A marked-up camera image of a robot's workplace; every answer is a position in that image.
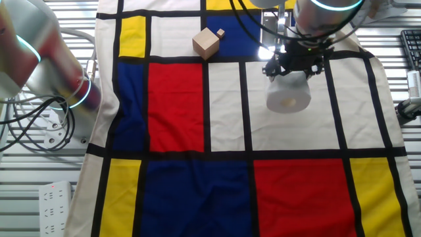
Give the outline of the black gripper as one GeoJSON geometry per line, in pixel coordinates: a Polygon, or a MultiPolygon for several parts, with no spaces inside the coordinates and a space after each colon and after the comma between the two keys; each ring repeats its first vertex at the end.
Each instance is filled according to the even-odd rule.
{"type": "Polygon", "coordinates": [[[319,48],[308,48],[297,41],[284,43],[285,53],[279,58],[273,56],[262,68],[267,77],[282,76],[283,73],[304,71],[307,78],[319,75],[325,71],[325,64],[330,60],[331,54],[323,54],[319,48]]]}

